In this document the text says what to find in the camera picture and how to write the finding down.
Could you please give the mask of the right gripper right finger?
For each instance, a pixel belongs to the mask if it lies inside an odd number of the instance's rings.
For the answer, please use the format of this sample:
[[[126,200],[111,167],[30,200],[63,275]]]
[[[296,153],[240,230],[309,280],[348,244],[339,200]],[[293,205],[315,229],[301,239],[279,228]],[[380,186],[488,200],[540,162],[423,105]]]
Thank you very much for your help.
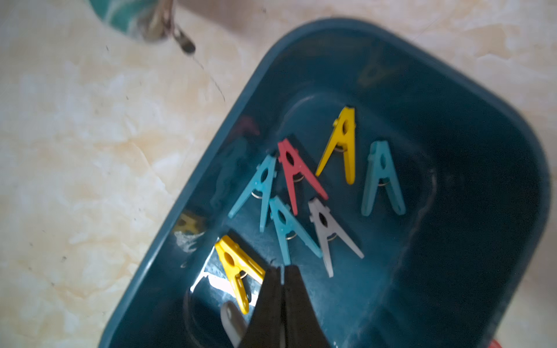
[[[286,347],[330,347],[296,265],[284,268]]]

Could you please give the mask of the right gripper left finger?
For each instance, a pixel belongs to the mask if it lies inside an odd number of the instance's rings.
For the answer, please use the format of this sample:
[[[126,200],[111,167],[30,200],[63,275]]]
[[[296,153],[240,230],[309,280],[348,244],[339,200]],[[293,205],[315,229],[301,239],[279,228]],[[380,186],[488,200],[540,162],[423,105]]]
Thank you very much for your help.
[[[269,268],[239,347],[285,347],[281,270]]]

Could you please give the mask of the red clothespin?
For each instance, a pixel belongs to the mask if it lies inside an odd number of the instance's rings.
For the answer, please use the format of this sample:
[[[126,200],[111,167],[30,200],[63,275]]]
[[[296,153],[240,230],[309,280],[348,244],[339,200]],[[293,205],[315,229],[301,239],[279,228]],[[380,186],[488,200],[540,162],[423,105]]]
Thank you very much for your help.
[[[304,176],[309,184],[316,190],[316,192],[324,199],[328,200],[329,195],[319,183],[316,176],[306,165],[304,160],[300,157],[298,150],[295,149],[288,139],[278,143],[279,149],[279,162],[282,164],[284,177],[287,184],[287,190],[292,205],[293,215],[298,215],[297,197],[294,187],[294,177],[298,174]]]

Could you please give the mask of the grey clothespin top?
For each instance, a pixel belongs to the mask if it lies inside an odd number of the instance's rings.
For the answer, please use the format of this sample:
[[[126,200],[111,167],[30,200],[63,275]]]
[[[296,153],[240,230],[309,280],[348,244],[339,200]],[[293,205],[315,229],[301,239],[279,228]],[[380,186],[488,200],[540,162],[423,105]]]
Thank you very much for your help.
[[[332,258],[329,250],[329,238],[336,235],[356,254],[359,258],[364,258],[364,253],[355,244],[355,242],[348,236],[346,231],[339,225],[339,223],[332,216],[330,209],[326,207],[319,198],[314,198],[309,201],[308,207],[310,210],[310,221],[314,224],[316,235],[318,237],[319,245],[322,251],[323,263],[329,278],[334,276],[332,265]]]

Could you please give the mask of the yellow clothespin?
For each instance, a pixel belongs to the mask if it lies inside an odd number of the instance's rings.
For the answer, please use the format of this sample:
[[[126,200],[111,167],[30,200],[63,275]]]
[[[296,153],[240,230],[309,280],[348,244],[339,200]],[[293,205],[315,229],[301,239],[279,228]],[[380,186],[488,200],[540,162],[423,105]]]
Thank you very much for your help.
[[[355,108],[344,107],[333,122],[332,135],[321,156],[316,176],[322,174],[336,148],[342,148],[347,184],[355,183]]]
[[[226,277],[232,287],[239,309],[244,315],[247,315],[249,313],[249,300],[241,272],[244,272],[257,281],[258,284],[262,285],[265,271],[229,236],[223,236],[219,239],[215,244],[215,248]]]

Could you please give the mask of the teal plastic storage box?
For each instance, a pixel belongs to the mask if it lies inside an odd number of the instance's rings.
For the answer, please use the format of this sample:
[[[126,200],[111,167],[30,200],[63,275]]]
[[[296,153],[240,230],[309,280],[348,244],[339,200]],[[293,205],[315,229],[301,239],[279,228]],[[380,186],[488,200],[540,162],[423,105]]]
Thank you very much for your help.
[[[238,304],[215,244],[229,236],[264,268],[282,267],[271,208],[259,231],[253,191],[274,156],[271,198],[290,207],[278,143],[316,175],[344,107],[355,108],[355,183],[342,148],[316,176],[298,174],[296,219],[319,245],[314,198],[364,253],[329,238],[334,276],[295,232],[287,236],[331,347],[487,347],[544,231],[551,175],[540,141],[502,99],[394,34],[332,18],[294,29],[264,56],[191,174],[132,278],[101,347],[229,347],[223,305]],[[368,155],[387,141],[406,204],[386,189],[361,214]]]

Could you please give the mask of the patterned cushion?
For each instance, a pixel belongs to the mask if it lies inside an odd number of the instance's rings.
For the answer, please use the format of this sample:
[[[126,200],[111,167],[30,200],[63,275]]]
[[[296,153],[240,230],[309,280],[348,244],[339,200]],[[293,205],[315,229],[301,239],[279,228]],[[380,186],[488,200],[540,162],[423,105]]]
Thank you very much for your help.
[[[96,16],[108,27],[146,44],[174,40],[186,55],[196,46],[176,24],[175,0],[90,0]]]

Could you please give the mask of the teal clothespin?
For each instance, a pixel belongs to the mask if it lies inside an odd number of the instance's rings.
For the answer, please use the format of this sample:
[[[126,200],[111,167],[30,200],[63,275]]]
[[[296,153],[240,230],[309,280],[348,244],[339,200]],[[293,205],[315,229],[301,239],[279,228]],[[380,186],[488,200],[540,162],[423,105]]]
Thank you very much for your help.
[[[269,206],[271,208],[271,219],[274,222],[276,234],[278,238],[281,255],[284,265],[291,265],[290,249],[288,246],[287,236],[291,232],[295,232],[301,238],[306,247],[313,252],[318,258],[323,257],[321,248],[314,242],[310,234],[305,230],[303,225],[293,216],[290,207],[283,203],[279,197],[270,199]]]
[[[387,141],[375,141],[370,146],[361,204],[361,214],[363,216],[370,216],[381,184],[386,189],[394,212],[397,215],[406,214],[406,204],[390,152],[390,145]]]
[[[248,184],[239,195],[231,210],[228,213],[229,218],[233,218],[252,197],[253,191],[258,191],[261,197],[261,216],[259,222],[259,231],[262,233],[268,218],[268,211],[270,209],[271,192],[273,188],[274,178],[276,177],[276,162],[274,156],[267,155],[265,159],[258,165],[257,170],[253,177],[249,180]]]

